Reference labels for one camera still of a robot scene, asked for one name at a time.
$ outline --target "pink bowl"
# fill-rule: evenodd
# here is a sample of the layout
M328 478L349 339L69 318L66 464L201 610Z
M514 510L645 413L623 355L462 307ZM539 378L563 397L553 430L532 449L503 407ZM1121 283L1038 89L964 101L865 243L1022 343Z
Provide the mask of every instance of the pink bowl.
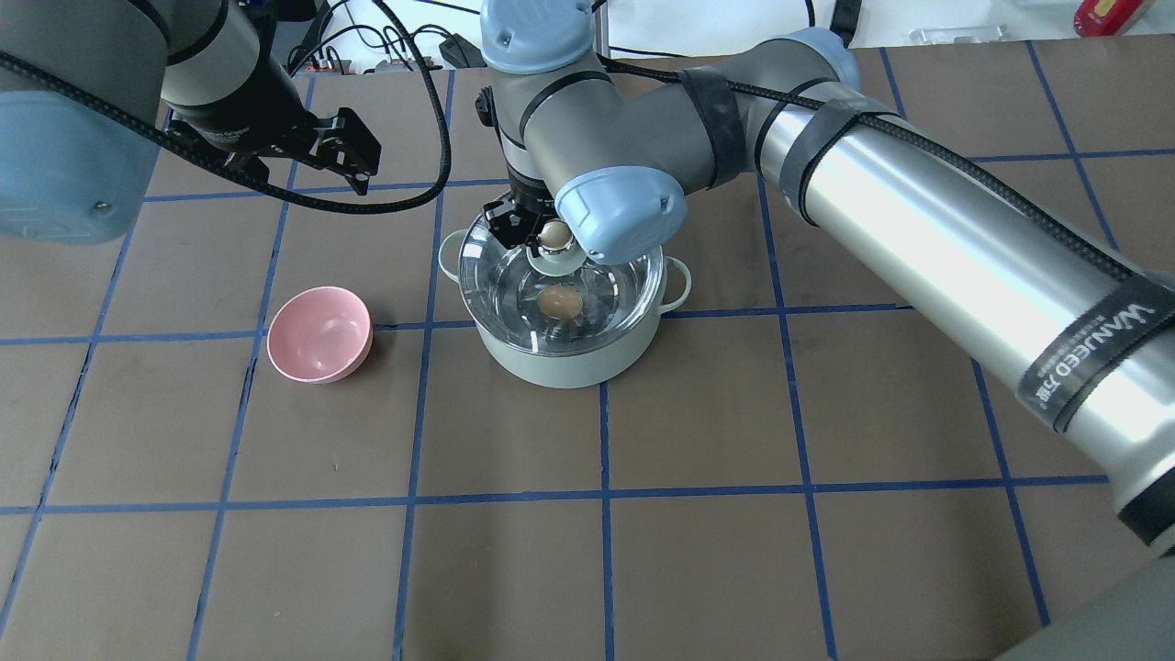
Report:
M277 310L266 351L283 377L330 384L363 363L371 351L371 315L358 296L342 286L316 286Z

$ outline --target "velcro strap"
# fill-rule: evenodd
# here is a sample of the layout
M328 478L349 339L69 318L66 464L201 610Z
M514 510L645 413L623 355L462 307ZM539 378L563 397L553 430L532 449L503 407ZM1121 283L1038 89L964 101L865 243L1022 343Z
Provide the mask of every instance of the velcro strap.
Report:
M892 114L897 113L867 96L833 99L820 106L804 130L795 136L795 142L784 156L784 167L779 170L779 189L783 190L787 203L808 224L814 227L815 222L808 217L804 197L807 193L808 180L812 177L815 166L820 164L820 158L837 143L837 140L840 140L848 133L848 129L853 128L861 116Z
M714 173L709 187L726 183L746 166L746 134L734 93L726 83L726 75L713 67L693 67L677 73L710 137Z
M1070 323L1020 379L1016 399L1054 432L1097 384L1175 321L1175 290L1136 274Z

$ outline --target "blue tape grid line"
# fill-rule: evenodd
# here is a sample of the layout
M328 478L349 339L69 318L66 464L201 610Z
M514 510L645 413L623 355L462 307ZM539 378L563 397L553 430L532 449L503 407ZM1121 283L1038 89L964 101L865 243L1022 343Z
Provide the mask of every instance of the blue tape grid line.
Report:
M794 313L841 313L853 311L900 311L914 309L913 305L899 303L871 303L871 304L844 304L844 305L798 305L785 306L784 312ZM674 310L665 313L665 318L714 318L723 316L772 316L779 313L778 308L739 308L739 309L693 309ZM431 323L405 322L405 323L376 323L376 333L395 333L398 330L424 330L425 328L475 328L472 319L462 318L452 321L432 321ZM253 338L256 330L227 330L219 333L159 333L159 335L123 335L123 336L98 336L98 344L106 343L204 343L212 340L242 340ZM262 336L269 333L268 328L262 329ZM94 340L93 336L62 336L51 338L0 338L0 348L31 346L31 345L85 345Z
M449 82L445 90L444 116L445 122L452 126L452 96L457 76L454 70L449 72ZM432 218L432 250L429 252L429 298L428 311L424 317L424 345L421 350L421 376L416 390L416 424L412 430L412 461L408 474L408 501L404 508L404 535L403 546L400 553L400 584L396 593L396 614L392 633L391 657L392 661L403 659L404 652L404 627L408 619L408 580L411 572L412 560L412 533L416 530L416 505L418 501L417 490L421 479L421 448L424 440L424 406L429 390L429 362L432 353L432 317L436 312L437 292L437 252L441 250L441 225L444 221L444 190L436 198L436 213Z
M808 537L812 542L812 564L815 571L817 593L820 599L820 618L824 621L824 642L830 659L837 659L837 635L832 623L832 603L828 599L828 580L824 566L824 549L820 544L820 522L815 510L815 491L812 486L812 470L807 458L807 441L804 437L804 414L800 410L799 384L795 379L795 362L792 355L791 332L787 325L787 306L784 286L779 278L779 261L776 257L774 232L771 229L771 209L767 204L767 187L758 177L759 210L763 215L763 231L766 237L767 261L771 265L771 284L774 288L779 315L779 337L784 349L784 366L787 372L787 394L792 406L792 424L795 430L795 451L799 456L800 478L804 481L804 505L807 511Z
M720 487L651 487L651 488L610 488L609 500L634 500L656 498L723 498L747 495L786 495L804 494L811 490L818 494L844 493L880 493L880 492L938 492L956 490L1003 488L1006 485L1019 488L1061 487L1081 485L1108 485L1106 475L1041 475L1032 478L981 478L972 480L912 480L898 483L827 483L804 485L734 485ZM484 494L417 495L412 499L417 506L459 506L492 503L550 503L600 500L602 490L576 490L564 492L505 492ZM409 498L341 498L341 499L304 499L304 500L239 500L229 501L229 512L254 512L277 510L338 510L347 507L402 507ZM118 514L135 512L216 512L221 507L213 503L142 503L142 504L93 504L93 505L48 505L42 514ZM0 517L28 515L36 511L35 506L0 507Z
M36 539L36 531L40 528L41 518L45 514L45 508L49 499L49 492L53 490L53 481L58 474L58 467L61 464L61 456L66 450L66 441L69 439L69 430L73 427L74 417L78 413L78 402L81 399L82 389L86 386L86 377L89 375L90 363L94 359L94 350L98 348L98 338L102 333L102 324L106 323L106 315L110 309L110 301L114 299L114 289L119 283L119 276L122 274L122 264L127 258L127 250L130 247L130 241L134 237L135 224L130 225L127 230L126 236L122 238L122 247L119 248L119 257L114 262L114 270L110 272L110 283L106 286L106 296L102 298L102 306L98 312L98 319L94 321L94 333L88 340L88 348L86 349L86 359L82 362L81 375L78 377L78 385L74 387L73 397L69 400L69 407L66 410L65 421L61 424L61 433L58 434L58 443L53 447L53 459L49 461L48 473L45 475L45 481L41 484L41 494L38 499L36 507L33 511L32 520L28 525L28 533L25 535L25 544L20 549L20 559L16 561L16 569L13 572L12 584L8 586L8 593L5 596L4 607L0 607L0 639L4 638L5 628L8 626L8 618L12 615L12 606L16 599L16 592L20 588L20 581L25 575L25 567L28 565L28 555L33 549L33 541Z
M900 97L895 103L898 106L898 112L905 116L905 108L901 106ZM987 162L1018 162L1018 161L1063 161L1069 158L1128 158L1128 157L1141 157L1141 156L1170 156L1175 155L1175 148L1169 149L1123 149L1115 151L1079 151L1074 148L1068 153L1056 153L1056 154L994 154L994 155L980 155L980 156L968 156L969 160L978 163ZM753 173L754 170L748 170L747 173ZM469 187L469 186L508 186L510 182L505 178L456 178L450 180L446 187ZM372 183L371 190L415 190L423 189L432 186L431 181L412 181L408 183ZM295 193L301 193L303 195L318 195L318 194L330 194L330 193L350 193L350 187L347 186L321 186L315 188L295 188L287 186L290 190ZM161 203L161 202L186 202L193 200L231 200L239 197L261 197L261 193L256 190L228 190L220 193L188 193L182 195L149 195L143 198L147 203Z
M599 504L604 566L604 660L616 661L616 618L612 607L612 459L609 440L607 383L599 385Z
M421 188L431 188L432 181L409 181L402 183L372 183L368 188L369 190L414 190ZM506 178L461 178L450 180L445 187L455 186L458 188L466 186L508 186L510 183ZM286 184L286 188L295 193L301 193L303 195L320 195L329 193L350 193L350 186L316 186L307 188L295 188L293 181ZM143 198L145 202L187 202L193 200L231 200L235 197L262 197L263 193L256 190L228 190L222 193L187 193L181 195L148 195Z
M882 47L878 49L881 55L881 65L885 67L885 76L889 80L889 92L893 94L893 109L898 110L898 114L902 119L908 119L906 116L906 104L901 102L901 92L898 90L898 77L893 74L893 66L889 65L889 52Z
M979 399L983 406L983 418L987 419L987 429L992 434L992 447L995 451L995 461L1000 466L1000 480L1008 497L1008 507L1012 510L1012 522L1016 528L1020 553L1025 559L1028 585L1032 587L1033 600L1036 602L1036 615L1040 618L1040 625L1047 627L1049 625L1049 616L1048 605L1045 601L1045 589L1041 587L1040 575L1036 573L1036 561L1033 559L1032 544L1028 541L1028 530L1025 527L1025 518L1020 512L1020 499L1016 497L1016 488L1012 483L1012 471L1008 468L1008 458L1003 452L1003 440L1000 438L1000 426L995 421L995 410L992 409L992 396L987 391L987 379L983 378L983 371L974 359L971 362L971 369L975 375L975 386L979 387Z
M1045 68L1040 66L1040 58L1036 56L1036 47L1033 46L1032 41L1025 41L1025 48L1028 49L1028 58L1032 60L1032 66L1036 69L1036 77L1040 80L1040 86L1045 90L1045 96L1048 99L1048 107L1053 110L1053 116L1056 119L1056 126L1061 129L1061 136L1065 137L1065 146L1069 149L1069 157L1073 158L1074 167L1077 168L1077 176L1081 177L1081 184L1086 189L1086 195L1089 197L1089 203L1094 208L1094 214L1097 216L1097 223L1101 224L1102 231L1106 234L1106 240L1109 242L1109 247L1117 248L1117 240L1114 238L1114 231L1109 228L1109 222L1106 220L1106 214L1102 213L1101 202L1097 201L1097 195L1094 193L1094 187L1089 182L1089 175L1086 174L1086 166L1081 162L1081 154L1077 153L1077 147L1073 143L1073 136L1069 135L1069 128L1065 123L1065 116L1061 114L1061 107L1056 103L1056 97L1053 95L1053 88L1048 85L1048 77L1045 75Z
M309 108L314 100L315 80L310 79L307 88L304 107ZM294 184L297 175L297 163L290 166L290 171L286 186ZM261 290L261 302L257 305L257 322L253 330L253 350L249 355L249 364L244 371L244 380L241 385L241 404L236 412L236 423L233 427L233 439L229 444L228 460L224 465L224 480L221 483L220 503L216 508L216 521L213 525L212 541L208 547L208 560L204 565L204 576L200 587L200 599L196 601L196 616L192 623L192 636L188 640L188 661L195 661L200 649L200 634L203 630L204 614L208 612L208 595L212 591L213 573L216 569L216 557L220 552L221 535L224 532L224 517L228 512L228 498L233 488L233 475L236 472L236 456L241 448L241 436L244 433L244 417L249 409L249 396L253 392L253 378L257 369L257 358L261 355L261 344L264 339L266 316L269 312L269 296L274 288L274 276L277 272L277 258L282 249L282 238L286 234L286 221L289 217L290 203L282 202L281 214L277 218L277 229L274 231L274 245L269 254L269 269L266 271L266 284Z

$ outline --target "pot handle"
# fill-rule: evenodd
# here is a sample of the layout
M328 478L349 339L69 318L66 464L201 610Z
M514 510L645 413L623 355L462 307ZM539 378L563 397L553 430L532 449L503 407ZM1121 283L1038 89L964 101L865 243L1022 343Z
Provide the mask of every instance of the pot handle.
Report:
M658 305L657 306L658 316L667 311L673 311L674 309L682 306L682 303L685 302L685 298L690 297L690 291L693 290L693 275L690 274L690 267L685 265L685 262L683 262L682 259L677 257L671 257L669 255L665 256L665 261L669 264L677 267L677 269L682 271L682 275L685 276L685 290L682 291L682 295L678 296L676 301Z
M444 272L446 276L449 276L449 279L452 279L454 282L457 282L457 272L452 271L452 270L449 270L449 268L444 264L444 252L445 252L445 250L449 249L449 245L454 241L456 241L458 238L459 240L464 240L464 234L466 231L469 231L469 230L468 229L458 229L458 230L454 231L452 234L445 236L444 241L441 241L441 249L437 250L437 265L439 265L441 267L441 271Z

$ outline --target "red object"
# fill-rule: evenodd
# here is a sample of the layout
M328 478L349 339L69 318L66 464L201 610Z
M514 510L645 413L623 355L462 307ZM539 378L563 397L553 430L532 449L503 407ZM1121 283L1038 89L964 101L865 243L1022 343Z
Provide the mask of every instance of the red object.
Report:
M1130 29L1154 0L1083 0L1073 15L1081 36L1107 36Z

